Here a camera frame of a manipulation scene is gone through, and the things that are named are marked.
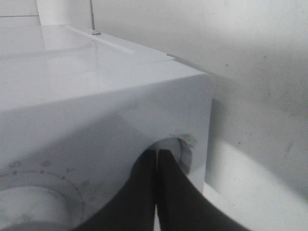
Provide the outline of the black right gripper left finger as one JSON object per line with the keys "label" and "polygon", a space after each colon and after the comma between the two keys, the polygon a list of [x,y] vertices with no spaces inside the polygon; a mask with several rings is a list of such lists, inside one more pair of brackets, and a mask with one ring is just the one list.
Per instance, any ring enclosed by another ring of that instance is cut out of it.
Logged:
{"label": "black right gripper left finger", "polygon": [[122,189],[75,231],[152,231],[155,217],[156,152],[144,151]]}

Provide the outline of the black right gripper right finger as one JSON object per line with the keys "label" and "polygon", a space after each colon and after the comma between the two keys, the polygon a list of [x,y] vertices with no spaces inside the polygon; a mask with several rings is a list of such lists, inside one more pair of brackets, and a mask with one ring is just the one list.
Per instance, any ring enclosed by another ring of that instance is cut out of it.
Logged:
{"label": "black right gripper right finger", "polygon": [[158,153],[157,208],[162,231],[237,230],[237,223],[191,184],[169,150]]}

